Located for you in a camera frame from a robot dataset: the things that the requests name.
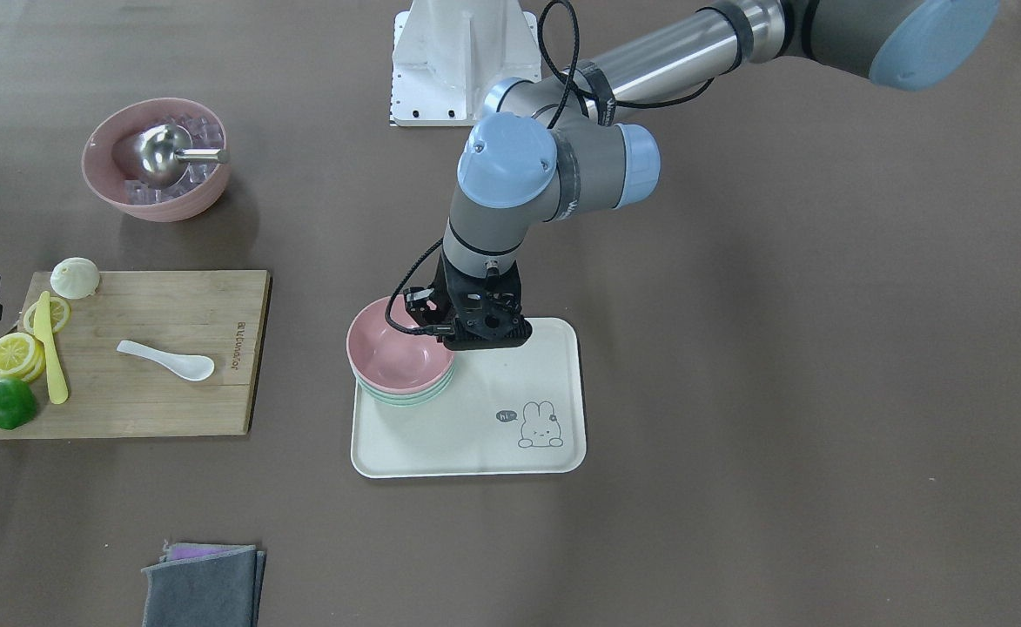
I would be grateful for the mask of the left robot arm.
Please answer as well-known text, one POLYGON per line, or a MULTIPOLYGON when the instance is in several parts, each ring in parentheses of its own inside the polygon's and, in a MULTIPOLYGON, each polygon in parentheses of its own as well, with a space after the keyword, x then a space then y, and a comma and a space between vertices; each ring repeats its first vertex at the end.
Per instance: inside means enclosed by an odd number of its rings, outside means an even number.
POLYGON ((784 56, 921 91, 949 77, 994 23, 996 1, 716 1, 597 59, 571 53, 541 82, 507 77, 482 97, 467 135, 444 234, 426 287, 400 283, 409 336, 452 352, 520 347, 515 258, 527 230, 582 212, 621 209, 653 193, 655 139, 623 111, 692 102, 714 79, 784 56))

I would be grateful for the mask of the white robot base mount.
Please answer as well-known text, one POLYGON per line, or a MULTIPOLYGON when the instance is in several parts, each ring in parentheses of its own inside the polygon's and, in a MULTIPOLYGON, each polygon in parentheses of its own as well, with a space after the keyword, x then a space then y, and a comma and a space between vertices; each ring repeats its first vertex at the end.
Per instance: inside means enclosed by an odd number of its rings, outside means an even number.
POLYGON ((414 1, 393 20, 388 122, 474 125, 495 84, 541 78, 537 25, 518 1, 414 1))

